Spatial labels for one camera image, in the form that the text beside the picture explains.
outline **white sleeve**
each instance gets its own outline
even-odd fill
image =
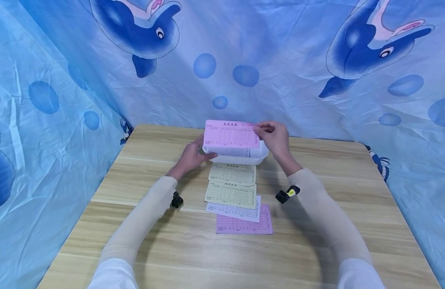
[[[346,259],[338,270],[337,289],[385,289],[375,268],[361,259]]]
[[[88,289],[139,289],[134,271],[122,259],[108,259],[99,264]]]

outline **dolphin eye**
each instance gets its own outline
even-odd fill
[[[383,51],[380,52],[380,58],[387,57],[388,55],[391,54],[391,52],[393,52],[393,50],[394,50],[394,47],[393,47],[393,46],[391,46],[391,47],[389,47],[389,48],[387,48],[387,49],[383,49]]]
[[[157,30],[155,30],[155,33],[157,34],[159,39],[164,39],[165,37],[165,33],[163,32],[162,28],[157,28]]]

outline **blue bubble print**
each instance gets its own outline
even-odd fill
[[[99,115],[95,112],[88,111],[84,113],[84,124],[90,130],[97,130],[100,124]]]
[[[15,169],[10,160],[0,150],[0,206],[9,200],[14,179]]]
[[[28,87],[28,95],[33,105],[46,114],[59,110],[59,97],[47,82],[35,81]]]
[[[216,71],[216,59],[209,53],[199,55],[194,61],[194,73],[197,77],[207,79]]]
[[[423,77],[420,75],[404,76],[388,87],[388,92],[394,96],[409,96],[415,94],[423,86]]]
[[[85,83],[80,71],[76,67],[68,64],[68,73],[70,74],[71,79],[73,79],[81,89],[88,90],[88,85]]]
[[[378,119],[378,122],[386,126],[396,126],[401,124],[401,117],[393,113],[385,113]]]
[[[445,98],[430,106],[428,116],[435,124],[445,127]]]
[[[240,85],[252,88],[259,81],[259,71],[249,65],[239,65],[232,71],[232,77]]]
[[[225,96],[219,96],[214,98],[213,106],[219,110],[225,109],[227,107],[228,101]]]

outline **white container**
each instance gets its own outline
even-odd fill
[[[208,153],[208,147],[202,147],[202,149],[205,153]],[[249,158],[232,156],[232,155],[218,155],[211,161],[215,163],[224,163],[224,164],[259,165],[263,161],[263,159],[265,159],[269,154],[269,149],[266,147],[263,140],[259,141],[259,147],[249,150],[250,150]]]

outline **cartoon dolphin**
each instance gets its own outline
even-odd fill
[[[132,0],[90,0],[90,3],[103,33],[133,55],[137,77],[155,72],[157,58],[164,57],[178,45],[179,29],[173,20],[181,10],[178,2],[152,0],[146,9]]]
[[[415,39],[435,28],[424,20],[405,24],[392,31],[382,17],[390,0],[360,0],[338,30],[327,52],[329,79],[319,95],[326,98],[343,94],[362,76],[387,67],[411,51]]]
[[[390,165],[390,159],[380,158],[376,153],[372,152],[369,146],[365,147],[368,150],[372,160],[377,165],[377,169],[383,177],[383,180],[386,182],[386,180],[388,180],[388,177],[390,176],[390,168],[388,168],[388,165]]]

